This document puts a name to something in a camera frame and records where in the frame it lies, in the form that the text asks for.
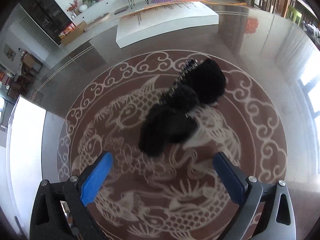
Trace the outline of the cardboard box on floor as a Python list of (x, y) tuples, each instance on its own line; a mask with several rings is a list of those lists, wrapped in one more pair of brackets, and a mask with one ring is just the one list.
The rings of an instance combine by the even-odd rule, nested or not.
[(63, 32), (60, 33), (59, 37), (61, 39), (61, 43), (64, 46), (67, 46), (76, 38), (80, 37), (85, 32), (86, 27), (87, 27), (87, 23), (85, 21), (82, 21), (77, 26), (75, 26), (74, 24), (71, 24)]

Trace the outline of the white vase red flowers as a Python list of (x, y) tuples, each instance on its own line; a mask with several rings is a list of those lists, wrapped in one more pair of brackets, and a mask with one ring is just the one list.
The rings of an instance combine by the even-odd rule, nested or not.
[(87, 9), (88, 5), (79, 3), (79, 0), (74, 0), (73, 3), (69, 3), (69, 7), (66, 10), (67, 12), (70, 12), (73, 17), (76, 17)]

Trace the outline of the dark display cabinet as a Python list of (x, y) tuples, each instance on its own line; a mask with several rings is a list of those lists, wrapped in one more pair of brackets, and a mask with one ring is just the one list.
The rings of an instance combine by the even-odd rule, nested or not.
[(58, 45), (75, 25), (54, 0), (20, 0), (35, 23)]

